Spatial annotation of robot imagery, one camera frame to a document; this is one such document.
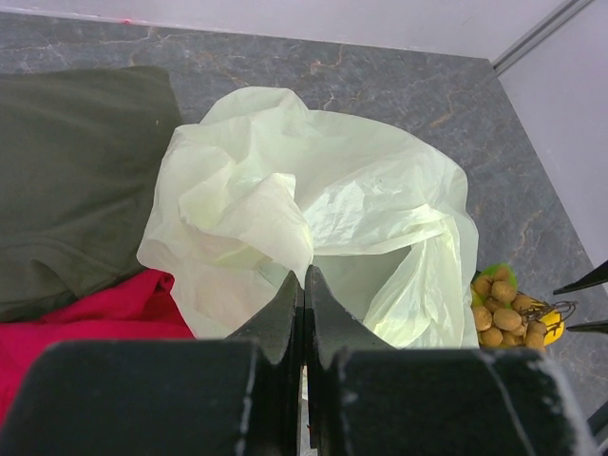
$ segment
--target dark green t-shirt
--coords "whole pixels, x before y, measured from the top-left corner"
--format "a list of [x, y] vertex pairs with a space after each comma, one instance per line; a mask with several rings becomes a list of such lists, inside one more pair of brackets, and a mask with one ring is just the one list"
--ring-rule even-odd
[[0, 75], [0, 321], [136, 274], [181, 115], [154, 67]]

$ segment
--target gray marble countertop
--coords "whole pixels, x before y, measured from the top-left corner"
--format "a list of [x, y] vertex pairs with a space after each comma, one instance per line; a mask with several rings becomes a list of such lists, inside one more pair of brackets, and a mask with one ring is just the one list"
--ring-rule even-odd
[[[0, 72], [132, 65], [169, 70], [189, 123], [237, 88], [283, 86], [311, 108], [401, 127], [466, 171], [480, 268], [508, 261], [521, 289], [547, 300], [592, 270], [487, 60], [0, 14]], [[600, 287], [567, 297], [580, 302], [573, 323], [608, 318]], [[607, 336], [567, 333], [549, 354], [586, 415], [608, 399]]]

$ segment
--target red cloth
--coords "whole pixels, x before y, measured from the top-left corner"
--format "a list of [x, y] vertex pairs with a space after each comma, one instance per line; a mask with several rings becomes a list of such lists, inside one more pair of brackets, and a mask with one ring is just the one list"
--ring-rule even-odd
[[0, 426], [29, 366], [55, 342], [193, 338], [169, 294], [173, 281], [149, 270], [40, 320], [0, 324]]

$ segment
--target plastic bag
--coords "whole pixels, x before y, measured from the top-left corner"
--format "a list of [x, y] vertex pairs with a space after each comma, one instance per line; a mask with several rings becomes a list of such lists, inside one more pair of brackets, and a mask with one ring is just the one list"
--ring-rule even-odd
[[466, 192], [456, 163], [403, 130], [243, 88], [176, 130], [138, 259], [175, 277], [197, 337], [235, 330], [314, 260], [391, 345], [474, 347]]

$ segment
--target bunch of longan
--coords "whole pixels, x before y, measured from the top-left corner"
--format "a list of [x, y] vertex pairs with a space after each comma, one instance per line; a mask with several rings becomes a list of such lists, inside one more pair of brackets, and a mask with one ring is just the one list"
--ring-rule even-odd
[[518, 294], [509, 283], [510, 271], [499, 268], [493, 276], [480, 275], [472, 285], [483, 305], [472, 308], [475, 328], [482, 347], [522, 347], [544, 352], [546, 325], [528, 321], [522, 312], [532, 306], [532, 298]]

